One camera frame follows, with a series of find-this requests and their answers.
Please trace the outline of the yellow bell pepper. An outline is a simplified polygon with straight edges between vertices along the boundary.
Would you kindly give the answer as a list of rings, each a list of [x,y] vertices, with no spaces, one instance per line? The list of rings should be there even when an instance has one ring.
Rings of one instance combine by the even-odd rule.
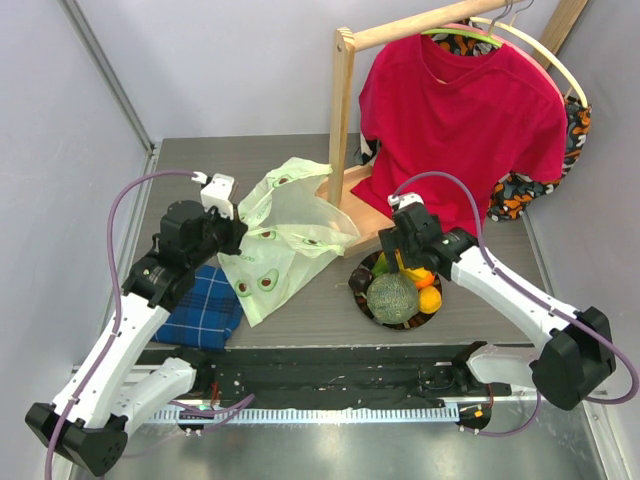
[[[398,263],[399,271],[409,277],[414,283],[432,283],[434,280],[434,274],[424,268],[407,268],[402,260],[399,251],[395,252],[395,258]]]

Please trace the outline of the orange fruit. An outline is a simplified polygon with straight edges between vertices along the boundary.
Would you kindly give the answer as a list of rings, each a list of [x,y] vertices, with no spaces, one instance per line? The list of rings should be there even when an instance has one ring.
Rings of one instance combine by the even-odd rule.
[[[429,273],[427,276],[425,276],[424,278],[418,280],[415,282],[415,286],[418,290],[421,290],[423,288],[426,288],[428,286],[431,286],[434,284],[436,277],[432,274]]]

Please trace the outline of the dark purple fruit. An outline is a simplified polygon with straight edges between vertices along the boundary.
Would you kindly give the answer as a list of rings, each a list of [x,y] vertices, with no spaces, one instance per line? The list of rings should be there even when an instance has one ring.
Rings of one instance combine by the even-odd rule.
[[[369,285],[373,282],[374,275],[366,268],[358,267],[351,273],[348,286],[356,293],[366,293]]]

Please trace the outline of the green cantaloupe melon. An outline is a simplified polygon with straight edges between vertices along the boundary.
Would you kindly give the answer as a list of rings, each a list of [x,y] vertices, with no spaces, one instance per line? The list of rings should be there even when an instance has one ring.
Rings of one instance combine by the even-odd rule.
[[[419,292],[402,273],[376,277],[366,292],[366,303],[379,323],[400,324],[419,311]]]

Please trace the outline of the green avocado plastic bag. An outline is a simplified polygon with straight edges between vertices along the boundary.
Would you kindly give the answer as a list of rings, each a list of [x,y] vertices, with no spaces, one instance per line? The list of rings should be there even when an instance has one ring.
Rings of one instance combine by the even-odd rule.
[[[241,254],[218,262],[249,325],[282,307],[360,238],[350,217],[316,195],[328,164],[292,157],[269,171],[239,203],[248,226]]]

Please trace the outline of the yellow lemon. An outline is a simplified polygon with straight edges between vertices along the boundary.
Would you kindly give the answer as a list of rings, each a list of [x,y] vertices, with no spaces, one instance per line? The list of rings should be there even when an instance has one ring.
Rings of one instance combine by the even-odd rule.
[[[427,286],[419,292],[419,311],[424,314],[433,314],[442,306],[442,295],[433,285]]]

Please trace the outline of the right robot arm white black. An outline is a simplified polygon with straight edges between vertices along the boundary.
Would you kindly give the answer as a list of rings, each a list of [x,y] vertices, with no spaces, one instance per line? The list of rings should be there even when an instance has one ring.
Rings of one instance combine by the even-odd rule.
[[[579,311],[546,295],[456,228],[442,231],[415,194],[391,198],[393,227],[380,231],[391,271],[423,268],[483,299],[530,341],[528,347],[475,344],[451,371],[457,391],[477,393],[489,383],[537,390],[554,406],[571,410],[615,372],[608,318]]]

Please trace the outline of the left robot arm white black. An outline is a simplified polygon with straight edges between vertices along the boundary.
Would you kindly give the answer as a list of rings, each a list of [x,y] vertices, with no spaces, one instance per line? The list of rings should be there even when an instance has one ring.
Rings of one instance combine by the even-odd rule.
[[[25,422],[39,441],[96,477],[111,470],[129,437],[179,395],[205,397],[212,373],[194,355],[171,357],[138,383],[121,387],[151,337],[194,286],[196,271],[218,253],[237,255],[247,226],[236,205],[171,204],[123,283],[119,307],[84,363],[49,403],[31,405]]]

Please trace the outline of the green mango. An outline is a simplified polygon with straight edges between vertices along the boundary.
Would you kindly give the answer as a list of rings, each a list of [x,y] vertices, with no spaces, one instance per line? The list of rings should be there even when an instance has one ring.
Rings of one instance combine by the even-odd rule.
[[[374,277],[379,277],[390,272],[390,267],[384,252],[379,254],[370,271]]]

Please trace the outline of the black fruit plate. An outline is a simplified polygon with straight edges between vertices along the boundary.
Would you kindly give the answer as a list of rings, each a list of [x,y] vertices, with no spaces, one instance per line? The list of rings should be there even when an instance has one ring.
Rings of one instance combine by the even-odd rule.
[[[424,268],[406,269],[396,254],[399,271],[392,273],[382,250],[353,270],[348,286],[358,308],[376,324],[395,330],[427,323],[442,306],[437,274]]]

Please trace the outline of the wooden clothes rack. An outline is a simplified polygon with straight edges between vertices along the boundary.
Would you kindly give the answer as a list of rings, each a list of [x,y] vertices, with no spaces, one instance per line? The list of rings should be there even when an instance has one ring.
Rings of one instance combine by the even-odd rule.
[[[489,26],[488,23],[483,23],[483,20],[488,19],[483,18],[482,15],[504,7],[504,2],[458,1],[359,32],[352,32],[347,27],[341,27],[334,32],[329,132],[329,164],[332,172],[318,188],[317,193],[346,213],[360,233],[360,237],[346,248],[344,253],[346,257],[355,256],[367,249],[377,247],[379,245],[377,232],[391,226],[390,219],[351,193],[351,189],[355,185],[371,174],[369,165],[351,168],[346,166],[356,54],[466,18]],[[579,98],[585,107],[589,105],[586,93],[567,67],[557,58],[557,53],[586,5],[585,1],[559,2],[542,37],[538,40],[544,47],[534,49],[538,57],[546,60],[542,67],[553,66],[560,72],[569,83],[567,93]]]

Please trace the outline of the blue plaid cloth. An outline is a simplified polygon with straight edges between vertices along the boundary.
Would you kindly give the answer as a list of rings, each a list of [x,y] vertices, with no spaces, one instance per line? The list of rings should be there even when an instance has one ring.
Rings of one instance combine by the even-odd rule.
[[[152,340],[202,350],[223,350],[243,316],[239,299],[223,271],[205,265],[196,271],[194,286]]]

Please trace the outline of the green clothes hanger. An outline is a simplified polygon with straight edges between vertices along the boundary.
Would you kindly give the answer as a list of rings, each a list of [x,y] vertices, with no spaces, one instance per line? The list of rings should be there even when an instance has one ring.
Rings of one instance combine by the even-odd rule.
[[[512,26],[512,24],[505,25],[503,23],[500,23],[500,20],[506,17],[512,11],[514,4],[515,4],[515,1],[505,1],[504,10],[500,15],[495,17],[492,21],[483,20],[483,23],[488,23],[490,26],[488,31],[481,31],[473,27],[468,27],[466,25],[456,24],[454,27],[433,28],[433,29],[424,31],[423,35],[429,35],[429,36],[434,36],[439,34],[459,35],[459,36],[471,38],[474,40],[479,40],[480,42],[488,43],[495,47],[501,47],[505,43],[505,40],[500,40],[497,37],[492,36],[493,30],[496,27],[498,27],[520,38],[527,44],[531,45],[534,49],[539,49],[542,45],[538,40],[532,38],[531,36],[529,36],[528,34],[525,34],[524,32],[521,32],[518,29],[515,29]]]

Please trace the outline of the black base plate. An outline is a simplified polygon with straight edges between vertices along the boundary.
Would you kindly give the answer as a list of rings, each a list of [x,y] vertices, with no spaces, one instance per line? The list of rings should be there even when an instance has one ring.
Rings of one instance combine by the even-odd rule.
[[[466,346],[356,346],[151,350],[159,365],[177,357],[196,369],[187,399],[230,406],[248,395],[266,409],[401,409],[440,406],[448,398],[507,397],[504,383],[486,386],[462,365]]]

